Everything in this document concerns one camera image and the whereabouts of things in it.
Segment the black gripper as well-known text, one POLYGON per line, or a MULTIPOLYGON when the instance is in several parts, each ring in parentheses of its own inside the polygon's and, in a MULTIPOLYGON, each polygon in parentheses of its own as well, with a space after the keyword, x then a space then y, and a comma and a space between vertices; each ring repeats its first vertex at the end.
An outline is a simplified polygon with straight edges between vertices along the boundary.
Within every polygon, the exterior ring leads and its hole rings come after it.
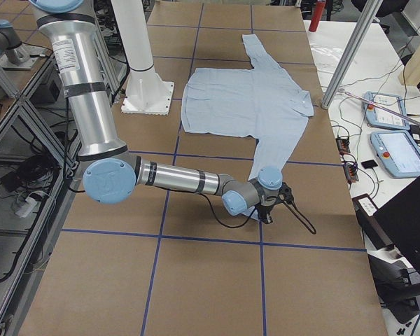
POLYGON ((260 197, 260 203, 257 204, 257 215, 262 218, 264 224, 273 223, 271 211, 276 205, 283 204, 286 206, 293 205, 292 189, 285 182, 281 184, 278 190, 267 190, 265 196, 260 197))

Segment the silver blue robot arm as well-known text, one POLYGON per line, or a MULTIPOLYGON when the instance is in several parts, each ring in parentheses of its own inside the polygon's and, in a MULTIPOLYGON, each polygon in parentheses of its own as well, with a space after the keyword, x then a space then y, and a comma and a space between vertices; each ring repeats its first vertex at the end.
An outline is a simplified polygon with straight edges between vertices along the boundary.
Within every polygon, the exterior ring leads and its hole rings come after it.
POLYGON ((86 194, 102 204, 126 200, 137 185, 221 197, 233 216, 245 211, 271 223, 278 204, 297 211, 281 172, 261 169, 242 183, 227 174, 187 169, 145 160, 130 153, 118 137, 93 37, 97 32, 91 1, 33 1, 36 23, 50 39, 64 96, 82 143, 78 154, 86 194))

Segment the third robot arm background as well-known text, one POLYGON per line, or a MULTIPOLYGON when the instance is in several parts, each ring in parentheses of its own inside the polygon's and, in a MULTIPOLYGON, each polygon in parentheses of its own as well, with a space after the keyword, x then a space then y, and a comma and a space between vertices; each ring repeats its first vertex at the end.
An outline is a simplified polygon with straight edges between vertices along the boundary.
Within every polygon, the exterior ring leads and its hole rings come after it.
POLYGON ((14 30, 13 25, 5 19, 0 19, 0 58, 2 55, 13 66, 20 67, 31 59, 29 51, 14 30))

